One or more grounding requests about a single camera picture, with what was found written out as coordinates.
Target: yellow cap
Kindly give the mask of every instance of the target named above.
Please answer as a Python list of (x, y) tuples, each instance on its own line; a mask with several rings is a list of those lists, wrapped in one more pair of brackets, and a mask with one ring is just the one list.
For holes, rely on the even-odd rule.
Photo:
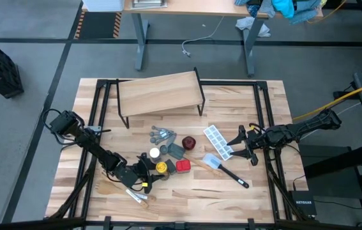
[(155, 167), (156, 171), (159, 173), (165, 173), (168, 169), (167, 164), (165, 162), (160, 162)]

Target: white bottle cap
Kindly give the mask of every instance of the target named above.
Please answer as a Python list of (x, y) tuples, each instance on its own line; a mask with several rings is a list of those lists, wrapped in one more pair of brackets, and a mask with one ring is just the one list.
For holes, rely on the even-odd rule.
[(160, 156), (160, 150), (158, 148), (151, 148), (149, 150), (149, 156), (152, 158), (157, 158)]

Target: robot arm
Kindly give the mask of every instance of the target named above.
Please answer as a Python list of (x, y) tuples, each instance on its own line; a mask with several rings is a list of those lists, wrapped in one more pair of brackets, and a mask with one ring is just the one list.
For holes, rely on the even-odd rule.
[(251, 159), (252, 165), (255, 166), (258, 163), (256, 154), (253, 150), (270, 148), (281, 149), (286, 144), (296, 141), (299, 142), (302, 135), (312, 132), (317, 129), (323, 130), (336, 130), (340, 128), (341, 120), (331, 109), (321, 111), (314, 118), (288, 125), (275, 125), (268, 129), (256, 130), (254, 127), (258, 127), (256, 124), (251, 124), (252, 129), (247, 132), (243, 125), (239, 125), (238, 136), (227, 143), (227, 145), (239, 144), (242, 141), (245, 143), (245, 149), (235, 151), (231, 155), (245, 157)]
[(146, 153), (138, 157), (138, 163), (127, 166), (127, 161), (120, 154), (103, 149), (98, 144), (99, 133), (90, 128), (84, 128), (84, 120), (73, 111), (60, 113), (47, 127), (53, 134), (60, 137), (74, 136), (74, 143), (98, 159), (107, 177), (116, 176), (128, 188), (132, 188), (137, 180), (141, 179), (142, 182), (147, 183), (144, 192), (148, 194), (152, 189), (152, 183), (162, 177), (162, 175), (150, 175), (149, 170), (155, 169), (155, 164), (147, 158)]

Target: yellow cable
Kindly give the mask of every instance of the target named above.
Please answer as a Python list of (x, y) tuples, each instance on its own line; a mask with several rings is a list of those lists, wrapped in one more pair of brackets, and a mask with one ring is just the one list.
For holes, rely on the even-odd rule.
[(309, 116), (309, 115), (311, 115), (311, 114), (315, 114), (316, 112), (320, 112), (321, 110), (327, 109), (328, 107), (330, 107), (330, 106), (332, 106), (332, 105), (335, 105), (335, 104), (337, 104), (338, 102), (346, 99), (347, 97), (350, 97), (350, 96), (352, 96), (352, 95), (355, 95), (355, 94), (357, 94), (357, 93), (359, 93), (359, 92), (361, 92), (361, 91), (362, 91), (362, 88), (356, 89), (356, 90), (354, 90), (354, 91), (352, 91), (352, 92), (350, 92), (350, 93), (347, 93), (346, 95), (344, 95), (344, 96), (342, 96), (342, 97), (334, 100), (333, 102), (330, 102), (330, 103), (326, 104), (325, 106), (319, 107), (318, 109), (316, 109), (316, 110), (314, 110), (314, 111), (312, 111), (312, 112), (306, 113), (306, 114), (301, 115), (301, 116), (298, 116), (298, 117), (296, 117), (296, 118), (293, 118), (293, 121), (298, 120), (298, 119), (301, 119), (301, 118), (304, 118), (304, 117), (307, 117), (307, 116)]
[(328, 18), (330, 15), (332, 15), (334, 12), (336, 12), (338, 9), (340, 9), (341, 6), (342, 6), (346, 1), (347, 1), (347, 0), (342, 1), (342, 3), (341, 3), (339, 6), (337, 6), (337, 8), (335, 8), (335, 10), (333, 10), (331, 13), (329, 13), (327, 16), (323, 17), (322, 19), (320, 19), (320, 20), (315, 20), (315, 21), (309, 21), (309, 20), (307, 20), (307, 22), (310, 23), (310, 24), (314, 24), (314, 23), (317, 23), (317, 22), (321, 22), (322, 20)]

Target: black spatula handle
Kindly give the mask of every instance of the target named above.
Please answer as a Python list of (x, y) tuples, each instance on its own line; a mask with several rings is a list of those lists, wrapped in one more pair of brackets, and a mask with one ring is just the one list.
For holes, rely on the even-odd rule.
[(249, 184), (246, 183), (245, 181), (243, 181), (242, 179), (240, 179), (238, 176), (236, 176), (233, 172), (230, 172), (229, 170), (227, 170), (226, 168), (224, 168), (224, 166), (219, 165), (219, 169), (221, 169), (223, 172), (225, 172), (226, 174), (228, 174), (231, 178), (233, 178), (234, 180), (236, 180), (239, 184), (241, 184), (243, 187), (245, 188), (249, 188)]

